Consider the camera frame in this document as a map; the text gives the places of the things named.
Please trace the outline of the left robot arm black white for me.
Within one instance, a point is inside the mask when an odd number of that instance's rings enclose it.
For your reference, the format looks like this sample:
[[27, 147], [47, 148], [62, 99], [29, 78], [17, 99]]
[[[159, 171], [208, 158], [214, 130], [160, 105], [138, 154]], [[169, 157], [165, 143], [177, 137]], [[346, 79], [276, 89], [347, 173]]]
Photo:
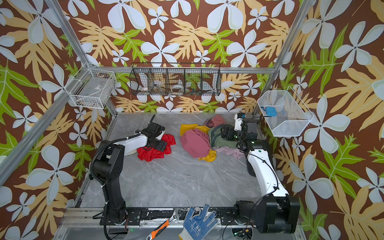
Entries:
[[105, 198], [101, 225], [121, 226], [128, 221], [119, 180], [125, 156], [139, 148], [163, 153], [168, 145], [162, 140], [165, 127], [154, 123], [154, 118], [152, 116], [146, 128], [136, 130], [131, 136], [102, 141], [90, 163], [90, 175], [100, 183]]

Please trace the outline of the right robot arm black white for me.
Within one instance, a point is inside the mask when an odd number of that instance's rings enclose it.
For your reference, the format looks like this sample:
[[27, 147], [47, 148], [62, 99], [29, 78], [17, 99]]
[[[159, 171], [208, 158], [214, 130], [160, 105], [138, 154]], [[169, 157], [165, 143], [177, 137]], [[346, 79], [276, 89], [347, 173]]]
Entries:
[[235, 114], [235, 124], [224, 125], [222, 138], [237, 143], [245, 154], [247, 168], [256, 177], [262, 196], [256, 201], [237, 201], [234, 205], [235, 220], [251, 224], [261, 234], [293, 234], [296, 231], [300, 203], [289, 195], [279, 180], [272, 163], [269, 143], [258, 139], [259, 120]]

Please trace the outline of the red cloth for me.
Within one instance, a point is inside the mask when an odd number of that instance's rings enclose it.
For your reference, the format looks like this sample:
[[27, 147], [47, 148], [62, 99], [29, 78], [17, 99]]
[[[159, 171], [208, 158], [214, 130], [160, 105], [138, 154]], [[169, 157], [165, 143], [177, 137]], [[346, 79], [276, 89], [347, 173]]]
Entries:
[[162, 140], [167, 143], [163, 152], [154, 148], [138, 148], [138, 158], [141, 161], [151, 162], [154, 159], [163, 159], [165, 155], [170, 155], [172, 153], [171, 146], [176, 145], [175, 137], [170, 134], [164, 134]]

